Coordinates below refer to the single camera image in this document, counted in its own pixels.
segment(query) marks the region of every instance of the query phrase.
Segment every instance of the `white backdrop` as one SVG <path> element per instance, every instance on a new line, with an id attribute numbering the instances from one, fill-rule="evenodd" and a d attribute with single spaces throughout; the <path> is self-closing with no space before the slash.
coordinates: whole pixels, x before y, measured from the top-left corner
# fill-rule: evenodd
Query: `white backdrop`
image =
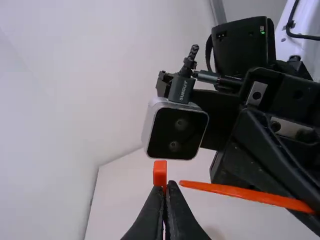
<path id="1" fill-rule="evenodd" d="M 98 165 L 140 146 L 159 70 L 204 59 L 208 6 L 0 2 L 1 240 L 84 237 Z"/>

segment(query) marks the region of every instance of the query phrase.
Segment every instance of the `white table surface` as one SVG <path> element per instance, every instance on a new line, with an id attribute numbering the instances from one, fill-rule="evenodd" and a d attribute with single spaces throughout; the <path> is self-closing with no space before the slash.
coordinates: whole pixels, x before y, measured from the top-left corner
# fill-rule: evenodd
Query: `white table surface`
<path id="1" fill-rule="evenodd" d="M 168 180 L 210 182 L 215 152 L 191 161 L 168 160 Z M 118 240 L 131 227 L 153 187 L 154 160 L 142 149 L 101 166 L 85 240 Z M 195 218 L 213 240 L 316 240 L 286 209 L 180 188 Z"/>

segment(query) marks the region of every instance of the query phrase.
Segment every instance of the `black device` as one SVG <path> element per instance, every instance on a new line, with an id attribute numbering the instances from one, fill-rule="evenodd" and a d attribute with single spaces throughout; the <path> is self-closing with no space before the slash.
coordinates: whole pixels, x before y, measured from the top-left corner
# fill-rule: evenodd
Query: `black device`
<path id="1" fill-rule="evenodd" d="M 299 56 L 276 60 L 267 17 L 216 26 L 210 39 L 208 71 L 190 67 L 190 79 L 211 82 L 217 91 L 193 89 L 188 102 L 208 115 L 197 144 L 217 151 L 209 168 L 211 182 L 300 199 L 316 214 L 289 211 L 320 236 L 320 83 Z M 210 68 L 212 46 L 217 72 Z M 249 55 L 254 61 L 244 59 Z M 168 99 L 176 76 L 159 73 L 158 97 Z M 162 130 L 170 135 L 170 128 L 163 125 Z M 165 157 L 180 158 L 171 154 Z"/>

